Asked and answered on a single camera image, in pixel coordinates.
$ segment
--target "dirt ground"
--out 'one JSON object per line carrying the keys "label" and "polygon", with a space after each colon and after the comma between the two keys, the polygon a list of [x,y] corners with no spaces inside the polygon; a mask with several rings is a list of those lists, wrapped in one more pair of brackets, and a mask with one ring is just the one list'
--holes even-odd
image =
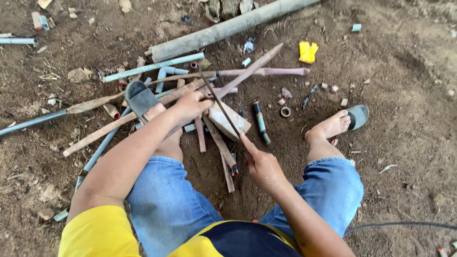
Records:
{"label": "dirt ground", "polygon": [[[250,103],[261,102],[272,144],[262,143],[256,125],[248,136],[260,149],[278,158],[293,183],[302,181],[306,164],[304,132],[340,110],[342,98],[349,99],[349,106],[369,106],[371,116],[363,128],[336,137],[338,149],[357,162],[365,186],[363,205],[351,227],[391,221],[455,225],[457,101],[448,91],[457,91],[457,46],[451,34],[452,29],[457,29],[456,2],[323,1],[207,46],[205,56],[212,62],[209,70],[239,69],[246,57],[255,60],[282,42],[284,47],[268,67],[311,69],[311,74],[303,77],[251,77],[239,86],[238,94],[224,98],[234,110],[242,109],[253,124],[256,122]],[[212,25],[196,0],[132,0],[132,5],[133,12],[125,15],[115,0],[54,0],[42,14],[52,17],[56,27],[37,32],[37,48],[3,45],[0,127],[40,116],[41,108],[58,110],[58,105],[47,103],[51,93],[71,91],[63,107],[118,93],[117,82],[103,84],[92,79],[71,83],[67,73],[74,68],[97,71],[127,61],[130,69],[148,46]],[[77,19],[70,19],[68,7],[81,10]],[[32,0],[1,1],[0,33],[33,31],[31,12],[37,10],[38,5]],[[194,24],[182,22],[183,15],[188,15]],[[95,18],[92,25],[88,23],[90,18]],[[354,23],[362,24],[360,33],[349,32]],[[250,36],[257,37],[256,50],[242,55],[239,46]],[[304,40],[319,45],[314,64],[298,61],[298,42]],[[48,48],[38,54],[42,46]],[[40,80],[39,70],[51,70],[61,78]],[[146,75],[155,78],[157,73],[156,70]],[[368,78],[371,83],[362,85]],[[221,78],[215,84],[221,87],[231,79]],[[310,87],[321,82],[338,85],[340,90],[331,94],[319,88],[302,109]],[[175,82],[166,83],[165,89],[175,86]],[[287,119],[280,117],[276,104],[282,87],[293,94],[287,103],[292,115]],[[115,105],[119,107],[121,101],[115,101]],[[57,213],[69,203],[61,198],[44,202],[40,197],[50,185],[71,197],[80,165],[91,153],[86,150],[63,157],[61,152],[73,141],[74,129],[79,129],[77,137],[83,138],[98,129],[97,123],[110,121],[98,108],[1,138],[1,256],[57,255],[64,222],[46,222],[37,213],[45,208]],[[123,125],[113,142],[125,138],[132,125]],[[274,206],[272,198],[253,186],[243,165],[234,179],[235,193],[228,194],[220,154],[210,135],[206,140],[207,153],[201,154],[196,132],[185,133],[182,138],[188,179],[225,219],[259,219]],[[100,142],[91,144],[90,150],[94,151]],[[227,143],[242,164],[242,147],[228,140]],[[50,145],[58,146],[60,152],[51,150]],[[351,154],[352,150],[361,153]],[[389,164],[398,166],[380,175]],[[357,256],[386,257],[437,256],[436,248],[444,247],[450,252],[450,242],[456,239],[456,231],[405,226],[361,230],[346,238]]]}

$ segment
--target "black and yellow shirt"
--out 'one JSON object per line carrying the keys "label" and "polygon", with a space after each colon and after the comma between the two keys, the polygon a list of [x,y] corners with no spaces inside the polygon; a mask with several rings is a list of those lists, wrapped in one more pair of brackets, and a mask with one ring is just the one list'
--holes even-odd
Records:
{"label": "black and yellow shirt", "polygon": [[[286,235],[261,223],[221,221],[200,231],[170,257],[301,256]],[[59,257],[139,257],[124,209],[106,205],[89,209],[64,228]]]}

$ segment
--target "cable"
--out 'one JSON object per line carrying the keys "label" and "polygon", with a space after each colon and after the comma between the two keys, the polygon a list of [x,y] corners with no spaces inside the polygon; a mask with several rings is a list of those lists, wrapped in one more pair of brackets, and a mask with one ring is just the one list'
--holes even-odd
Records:
{"label": "cable", "polygon": [[372,227],[385,227],[385,226],[393,226],[393,225],[411,225],[411,226],[432,226],[432,227],[439,227],[445,229],[452,229],[457,230],[457,226],[453,225],[446,225],[441,223],[433,223],[433,222],[415,222],[415,221],[400,221],[400,222],[388,222],[388,223],[380,223],[380,224],[367,224],[358,227],[354,227],[346,231],[343,237],[355,232],[357,230],[365,229],[365,228],[372,228]]}

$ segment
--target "blue jeans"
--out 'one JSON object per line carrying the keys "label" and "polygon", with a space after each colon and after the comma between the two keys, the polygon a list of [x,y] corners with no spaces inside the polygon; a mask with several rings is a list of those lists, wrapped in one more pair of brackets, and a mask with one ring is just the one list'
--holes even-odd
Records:
{"label": "blue jeans", "polygon": [[[223,220],[186,176],[182,163],[152,156],[127,197],[131,221],[148,257],[166,256],[205,227]],[[297,192],[343,236],[363,196],[355,167],[347,159],[320,159],[306,165],[303,179],[294,186]],[[295,238],[279,205],[259,222]]]}

